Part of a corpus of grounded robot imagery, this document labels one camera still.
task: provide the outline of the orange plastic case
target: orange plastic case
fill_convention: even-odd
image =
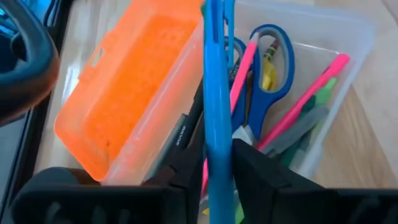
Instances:
[[[134,0],[82,71],[54,130],[95,180],[113,166],[108,184],[139,184],[188,111],[202,73],[201,46],[187,43],[201,42],[201,2]]]

